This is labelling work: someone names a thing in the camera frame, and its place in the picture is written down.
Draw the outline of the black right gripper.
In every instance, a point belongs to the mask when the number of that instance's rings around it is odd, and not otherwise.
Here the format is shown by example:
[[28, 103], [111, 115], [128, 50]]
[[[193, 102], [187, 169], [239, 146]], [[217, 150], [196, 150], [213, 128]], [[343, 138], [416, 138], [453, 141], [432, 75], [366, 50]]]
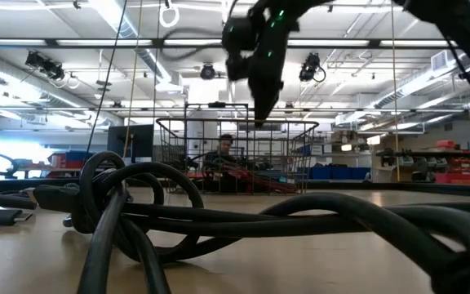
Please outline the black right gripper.
[[254, 99], [255, 125], [263, 126], [283, 88], [282, 69], [288, 30], [284, 24], [267, 24], [252, 55], [248, 86]]

